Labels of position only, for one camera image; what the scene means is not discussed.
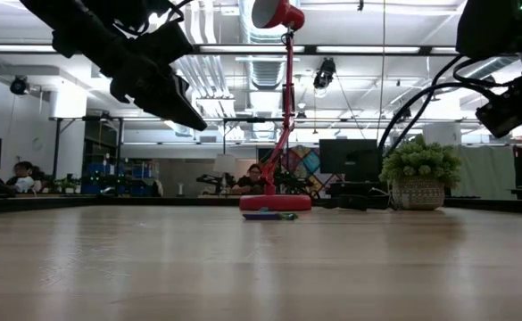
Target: security camera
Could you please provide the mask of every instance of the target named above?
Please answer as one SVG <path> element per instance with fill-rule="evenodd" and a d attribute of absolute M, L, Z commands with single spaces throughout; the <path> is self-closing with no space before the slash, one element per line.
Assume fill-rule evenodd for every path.
<path fill-rule="evenodd" d="M 15 76 L 14 81 L 11 83 L 11 93 L 15 95 L 28 95 L 30 86 L 27 82 L 27 76 Z"/>

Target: lamp head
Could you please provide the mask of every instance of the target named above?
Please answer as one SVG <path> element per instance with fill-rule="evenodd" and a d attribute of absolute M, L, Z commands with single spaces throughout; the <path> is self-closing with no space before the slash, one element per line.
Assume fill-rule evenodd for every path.
<path fill-rule="evenodd" d="M 288 0 L 256 0 L 253 6 L 253 25 L 270 29 L 278 25 L 296 31 L 304 25 L 304 13 Z"/>

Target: potted plant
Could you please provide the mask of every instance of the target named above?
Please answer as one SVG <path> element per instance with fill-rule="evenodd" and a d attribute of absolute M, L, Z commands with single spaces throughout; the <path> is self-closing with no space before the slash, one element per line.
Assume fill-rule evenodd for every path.
<path fill-rule="evenodd" d="M 384 159 L 380 179 L 392 187 L 397 209 L 434 210 L 443 205 L 444 188 L 459 183 L 459 168 L 453 146 L 426 144 L 417 136 Z"/>

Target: ceiling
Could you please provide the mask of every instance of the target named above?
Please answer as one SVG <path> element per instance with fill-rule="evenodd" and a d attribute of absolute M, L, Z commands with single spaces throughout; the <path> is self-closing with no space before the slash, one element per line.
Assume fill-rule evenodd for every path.
<path fill-rule="evenodd" d="M 242 44 L 246 42 L 241 32 L 237 0 L 212 0 L 214 5 L 213 31 L 219 44 Z M 354 1 L 302 0 L 306 22 L 295 35 L 296 45 L 432 45 L 454 46 L 456 28 L 464 0 L 366 0 L 363 12 L 356 10 Z M 199 23 L 204 37 L 204 2 L 199 2 Z M 186 8 L 185 27 L 188 32 L 195 20 L 190 17 L 190 6 Z M 38 18 L 29 13 L 18 1 L 0 1 L 0 44 L 48 44 L 51 30 Z M 326 95 L 315 97 L 312 80 L 321 64 L 322 55 L 298 55 L 294 63 L 295 101 L 305 104 L 309 118 L 378 119 L 380 110 L 390 117 L 390 112 L 401 106 L 396 98 L 417 86 L 421 80 L 432 78 L 451 57 L 421 56 L 346 56 L 329 55 L 336 63 L 337 77 L 330 84 Z M 262 93 L 262 107 L 252 103 L 252 90 L 247 77 L 247 63 L 238 62 L 243 55 L 225 54 L 220 64 L 227 80 L 228 89 L 234 96 L 237 113 L 251 115 L 257 111 L 271 111 L 277 116 L 279 93 Z M 54 54 L 0 54 L 0 70 L 4 66 L 55 66 L 77 78 L 90 93 L 88 109 L 103 109 L 115 116 L 148 117 L 135 105 L 116 102 L 108 93 L 109 80 L 100 78 L 95 66 L 84 56 L 65 59 Z M 519 63 L 494 74 L 495 78 L 516 77 L 521 71 Z M 470 92 L 458 92 L 453 97 L 443 97 L 438 104 L 444 118 L 444 109 L 461 102 L 463 118 L 474 118 L 474 106 L 484 100 Z M 299 127 L 313 127 L 304 124 Z M 332 128 L 337 122 L 319 122 L 319 128 Z M 344 127 L 360 126 L 340 124 Z M 478 125 L 465 124 L 464 128 Z M 167 128 L 162 122 L 151 122 L 132 128 Z"/>

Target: red object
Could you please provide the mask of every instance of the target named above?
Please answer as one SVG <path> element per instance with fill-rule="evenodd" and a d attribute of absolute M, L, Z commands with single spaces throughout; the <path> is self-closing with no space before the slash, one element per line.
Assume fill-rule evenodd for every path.
<path fill-rule="evenodd" d="M 241 210 L 260 210 L 268 208 L 274 211 L 311 210 L 312 199 L 308 195 L 251 195 L 241 197 Z"/>
<path fill-rule="evenodd" d="M 304 25 L 304 13 L 288 3 L 288 0 L 256 0 L 253 6 L 253 25 L 270 29 L 283 25 L 298 30 Z"/>

